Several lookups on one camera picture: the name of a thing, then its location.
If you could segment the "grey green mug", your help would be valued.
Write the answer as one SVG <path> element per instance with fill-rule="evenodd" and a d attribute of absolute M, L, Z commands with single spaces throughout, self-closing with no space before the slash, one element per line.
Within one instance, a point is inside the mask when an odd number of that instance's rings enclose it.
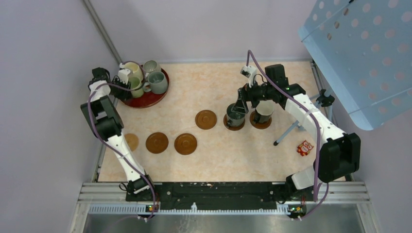
<path fill-rule="evenodd" d="M 165 74 L 162 71 L 154 71 L 149 73 L 146 77 L 146 81 L 149 83 L 150 89 L 154 94 L 164 94 L 168 90 L 169 83 Z"/>

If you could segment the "cream ceramic cup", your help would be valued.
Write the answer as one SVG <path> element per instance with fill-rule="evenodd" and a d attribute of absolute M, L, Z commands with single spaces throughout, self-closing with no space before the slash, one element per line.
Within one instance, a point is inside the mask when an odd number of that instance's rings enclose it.
<path fill-rule="evenodd" d="M 125 62 L 123 64 L 123 68 L 131 71 L 131 74 L 128 75 L 129 78 L 137 78 L 140 81 L 144 79 L 143 71 L 137 62 L 134 62 L 134 61 Z"/>

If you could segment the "dark green mug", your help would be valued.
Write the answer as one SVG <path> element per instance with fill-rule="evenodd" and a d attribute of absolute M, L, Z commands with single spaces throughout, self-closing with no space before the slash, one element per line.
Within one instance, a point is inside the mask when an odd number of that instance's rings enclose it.
<path fill-rule="evenodd" d="M 230 104 L 226 109 L 226 127 L 239 127 L 244 123 L 245 113 L 238 113 L 233 110 L 234 103 Z"/>

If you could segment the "grey ribbed cup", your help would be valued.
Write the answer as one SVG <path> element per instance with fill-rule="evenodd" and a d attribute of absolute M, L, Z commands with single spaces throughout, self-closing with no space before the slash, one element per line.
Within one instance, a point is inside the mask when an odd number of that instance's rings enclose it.
<path fill-rule="evenodd" d="M 161 66 L 157 61 L 149 60 L 143 64 L 142 70 L 149 75 L 152 72 L 161 71 Z"/>

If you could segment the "pale green mug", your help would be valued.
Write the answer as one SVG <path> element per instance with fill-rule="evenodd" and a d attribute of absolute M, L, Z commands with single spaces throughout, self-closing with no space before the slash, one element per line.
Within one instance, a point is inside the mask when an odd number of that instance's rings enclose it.
<path fill-rule="evenodd" d="M 144 94 L 143 83 L 138 77 L 130 77 L 130 88 L 132 89 L 131 94 L 133 98 L 140 98 Z"/>

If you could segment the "light brown wooden coaster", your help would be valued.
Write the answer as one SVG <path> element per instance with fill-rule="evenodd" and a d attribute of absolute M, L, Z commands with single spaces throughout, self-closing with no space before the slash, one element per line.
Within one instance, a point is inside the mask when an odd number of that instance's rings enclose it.
<path fill-rule="evenodd" d="M 161 132 L 155 132 L 148 136 L 145 146 L 153 154 L 164 152 L 169 145 L 168 137 Z"/>

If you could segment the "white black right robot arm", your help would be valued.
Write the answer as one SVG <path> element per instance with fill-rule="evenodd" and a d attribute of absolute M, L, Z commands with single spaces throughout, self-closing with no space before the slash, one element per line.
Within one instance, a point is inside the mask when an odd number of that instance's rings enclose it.
<path fill-rule="evenodd" d="M 243 66 L 240 73 L 248 78 L 248 83 L 238 89 L 238 99 L 232 107 L 235 113 L 248 113 L 248 102 L 255 109 L 261 103 L 277 103 L 316 141 L 313 165 L 286 178 L 285 194 L 289 199 L 298 200 L 305 188 L 319 182 L 329 183 L 359 170 L 359 136 L 347 134 L 322 114 L 299 84 L 289 83 L 282 64 L 265 67 L 261 75 L 266 81 L 262 84 L 256 82 L 257 67 Z"/>

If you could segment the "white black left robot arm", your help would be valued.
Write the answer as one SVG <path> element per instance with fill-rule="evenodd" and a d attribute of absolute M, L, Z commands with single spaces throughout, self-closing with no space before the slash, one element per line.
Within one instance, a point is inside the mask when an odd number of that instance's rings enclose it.
<path fill-rule="evenodd" d="M 110 98 L 129 100 L 131 92 L 138 88 L 131 88 L 128 78 L 122 80 L 116 76 L 111 79 L 109 71 L 102 67 L 94 68 L 92 75 L 88 84 L 90 95 L 81 105 L 81 111 L 93 134 L 115 153 L 126 174 L 125 190 L 129 194 L 138 194 L 143 200 L 151 200 L 156 188 L 144 168 L 134 160 L 123 133 L 123 121 Z"/>

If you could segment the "small white cup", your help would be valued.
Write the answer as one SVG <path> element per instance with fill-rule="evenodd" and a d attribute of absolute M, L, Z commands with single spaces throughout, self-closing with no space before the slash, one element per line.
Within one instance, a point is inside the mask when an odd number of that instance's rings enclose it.
<path fill-rule="evenodd" d="M 271 119 L 271 116 L 275 110 L 274 103 L 270 100 L 260 101 L 255 108 L 254 122 L 256 124 L 263 124 Z"/>

